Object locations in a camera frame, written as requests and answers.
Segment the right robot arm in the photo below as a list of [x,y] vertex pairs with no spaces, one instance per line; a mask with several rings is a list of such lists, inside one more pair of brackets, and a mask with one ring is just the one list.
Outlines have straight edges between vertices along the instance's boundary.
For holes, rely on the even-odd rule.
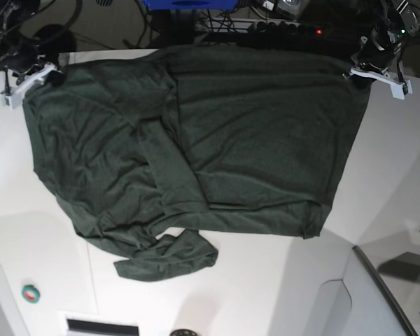
[[71,26],[78,20],[83,2],[76,1],[73,14],[64,24],[35,37],[20,32],[28,20],[55,4],[49,1],[41,8],[40,1],[0,1],[0,71],[3,72],[6,98],[23,95],[37,82],[60,85],[65,74],[59,54],[66,43]]

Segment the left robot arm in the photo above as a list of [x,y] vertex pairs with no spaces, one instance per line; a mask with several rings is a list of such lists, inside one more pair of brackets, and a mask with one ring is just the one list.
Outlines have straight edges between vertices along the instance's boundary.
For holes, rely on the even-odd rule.
[[409,1],[380,1],[370,7],[376,19],[370,32],[360,38],[360,50],[351,56],[345,78],[357,76],[390,86],[393,97],[412,93],[403,71],[403,48],[417,34],[420,23]]

